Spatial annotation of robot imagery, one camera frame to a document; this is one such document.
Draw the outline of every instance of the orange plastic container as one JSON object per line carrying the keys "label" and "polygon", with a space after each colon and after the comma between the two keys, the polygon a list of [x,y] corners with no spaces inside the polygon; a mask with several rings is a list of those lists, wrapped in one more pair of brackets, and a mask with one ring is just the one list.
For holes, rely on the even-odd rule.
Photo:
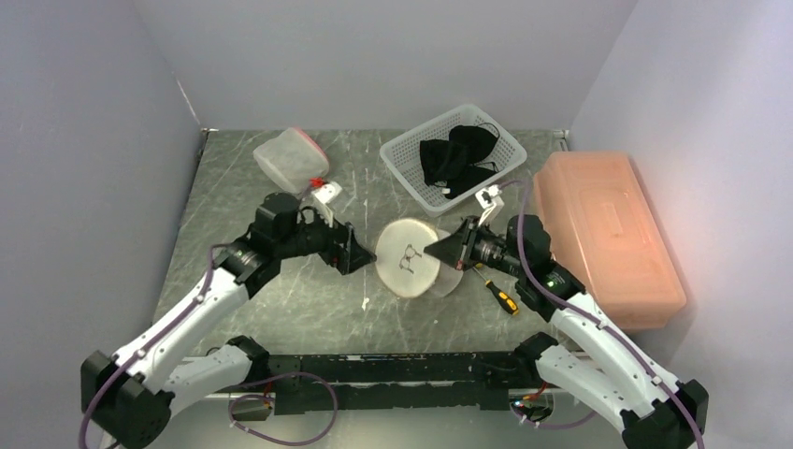
{"label": "orange plastic container", "polygon": [[663,327],[685,305],[627,155],[555,152],[533,198],[556,261],[623,330]]}

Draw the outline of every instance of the black fabric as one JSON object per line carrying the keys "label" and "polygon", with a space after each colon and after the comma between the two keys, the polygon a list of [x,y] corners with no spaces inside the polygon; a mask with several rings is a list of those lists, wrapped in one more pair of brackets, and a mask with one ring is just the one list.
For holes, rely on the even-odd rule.
{"label": "black fabric", "polygon": [[419,158],[424,171],[424,182],[434,185],[460,177],[469,163],[469,147],[449,140],[422,140]]}
{"label": "black fabric", "polygon": [[465,166],[459,177],[446,182],[446,188],[449,189],[449,193],[444,194],[444,196],[448,199],[456,198],[496,173],[496,171],[489,168]]}
{"label": "black fabric", "polygon": [[460,124],[449,131],[450,142],[465,145],[469,149],[467,159],[469,164],[477,164],[486,159],[495,149],[497,140],[497,136],[479,126]]}

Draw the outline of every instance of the gray table surface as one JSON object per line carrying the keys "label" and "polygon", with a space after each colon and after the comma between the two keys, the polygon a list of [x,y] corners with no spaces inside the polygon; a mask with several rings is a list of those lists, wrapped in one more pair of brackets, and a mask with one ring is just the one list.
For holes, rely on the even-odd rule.
{"label": "gray table surface", "polygon": [[[253,161],[252,151],[280,131],[210,133],[195,176],[155,319],[186,295],[206,269],[212,243],[245,232],[256,207],[278,188]],[[327,178],[357,197],[340,215],[359,241],[373,248],[381,230],[403,217],[454,231],[460,217],[479,214],[473,198],[438,218],[428,217],[380,158],[381,145],[399,130],[319,131],[308,134],[327,153]],[[525,180],[556,148],[549,130],[513,131],[528,159],[504,180]],[[522,191],[511,187],[493,224],[503,230],[518,211]],[[489,270],[514,295],[513,279]],[[364,298],[369,302],[362,307]],[[192,351],[202,355],[237,335],[253,337],[272,354],[360,354],[506,351],[538,331],[551,332],[527,308],[510,317],[467,273],[447,297],[403,299],[388,290],[373,266],[342,277],[317,255],[283,262],[281,275],[249,304],[224,318]]]}

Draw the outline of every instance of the white enclosure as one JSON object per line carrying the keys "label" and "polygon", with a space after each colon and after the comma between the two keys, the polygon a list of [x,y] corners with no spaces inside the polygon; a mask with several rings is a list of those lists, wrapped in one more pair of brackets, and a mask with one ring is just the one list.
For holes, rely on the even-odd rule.
{"label": "white enclosure", "polygon": [[[710,449],[793,446],[790,0],[3,3],[0,448],[76,447],[79,364],[151,320],[201,127],[409,128],[465,103],[631,154],[689,296],[637,341],[709,389]],[[216,405],[156,447],[262,447],[226,439]],[[353,413],[338,431],[398,444],[404,426],[432,433],[429,415]],[[470,423],[406,444],[620,444],[602,419],[556,434],[438,419]]]}

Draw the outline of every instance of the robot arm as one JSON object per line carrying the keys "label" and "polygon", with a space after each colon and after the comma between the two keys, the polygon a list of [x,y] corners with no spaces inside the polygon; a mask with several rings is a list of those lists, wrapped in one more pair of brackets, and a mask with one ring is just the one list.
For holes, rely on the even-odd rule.
{"label": "robot arm", "polygon": [[[171,416],[206,395],[270,377],[269,354],[246,337],[180,363],[223,317],[280,273],[283,259],[317,253],[342,275],[374,261],[349,223],[299,207],[287,194],[265,198],[245,235],[223,247],[206,278],[163,318],[111,357],[90,355],[80,368],[83,412],[124,447],[138,449],[157,438]],[[310,222],[307,210],[314,212]]]}
{"label": "robot arm", "polygon": [[[498,198],[490,197],[499,209]],[[493,208],[492,204],[483,207],[485,212]],[[538,217],[524,216],[520,233],[521,220],[512,217],[506,235],[500,236],[486,224],[492,221],[492,212],[487,215],[484,225],[479,225],[481,217],[467,217],[451,236],[427,246],[425,252],[457,269],[481,263],[517,278],[515,287],[521,301],[578,343],[599,366],[587,366],[551,336],[540,333],[514,352],[526,375],[539,376],[571,392],[609,421],[629,449],[688,448],[695,440],[694,431],[677,404],[683,404],[703,431],[708,402],[705,389],[697,381],[681,383],[614,325],[584,286],[553,259],[550,237]],[[519,236],[532,275],[542,290],[561,298],[563,305],[529,281],[519,258]]]}

